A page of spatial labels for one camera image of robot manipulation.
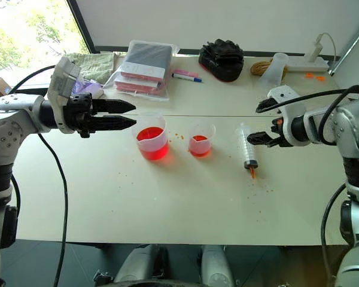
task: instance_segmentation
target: white wall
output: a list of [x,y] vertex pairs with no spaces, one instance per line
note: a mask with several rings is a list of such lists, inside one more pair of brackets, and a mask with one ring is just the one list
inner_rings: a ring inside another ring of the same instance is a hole
[[359,84],[359,42],[338,67],[334,79],[341,88]]
[[[246,51],[305,53],[321,32],[337,50],[359,29],[359,0],[79,0],[95,45],[132,39],[201,48],[231,39]],[[322,54],[333,54],[324,37]]]

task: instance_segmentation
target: power strip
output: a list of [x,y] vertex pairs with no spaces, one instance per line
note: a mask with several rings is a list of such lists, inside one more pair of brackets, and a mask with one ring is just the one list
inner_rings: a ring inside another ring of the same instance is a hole
[[326,72],[329,68],[322,57],[307,62],[303,56],[289,56],[287,66],[290,72]]

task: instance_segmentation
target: small plastic cup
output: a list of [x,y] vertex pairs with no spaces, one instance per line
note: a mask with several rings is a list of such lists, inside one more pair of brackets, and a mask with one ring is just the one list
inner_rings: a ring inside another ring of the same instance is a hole
[[288,62],[288,56],[284,53],[275,53],[270,66],[260,77],[258,83],[260,86],[270,90],[279,87],[282,81],[282,74],[285,65]]
[[140,114],[137,123],[132,126],[132,134],[139,151],[147,160],[158,160],[169,150],[166,121],[158,113]]
[[204,157],[210,152],[211,139],[215,135],[215,125],[197,121],[189,130],[189,151],[195,157]]

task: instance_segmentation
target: plastic bag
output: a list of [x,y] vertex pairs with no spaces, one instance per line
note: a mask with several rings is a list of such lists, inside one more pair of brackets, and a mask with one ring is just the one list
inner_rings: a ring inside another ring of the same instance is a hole
[[115,90],[150,100],[169,100],[166,83],[170,78],[176,45],[133,40],[124,62],[110,76],[104,90]]
[[72,95],[77,93],[91,93],[92,99],[98,99],[104,94],[101,85],[95,80],[86,80],[79,75],[72,89]]

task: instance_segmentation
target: black floor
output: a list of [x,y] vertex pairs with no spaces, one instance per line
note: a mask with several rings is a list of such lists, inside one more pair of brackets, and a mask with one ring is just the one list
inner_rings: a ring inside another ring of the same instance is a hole
[[[116,275],[137,245],[113,244],[105,249],[67,244],[60,287],[94,286],[98,269]],[[199,282],[197,256],[200,245],[165,245],[173,279]],[[331,246],[337,262],[346,247]],[[319,246],[279,248],[276,246],[227,246],[226,257],[239,287],[324,286]],[[2,276],[7,286],[52,286],[60,254],[60,243],[17,240],[2,250]]]

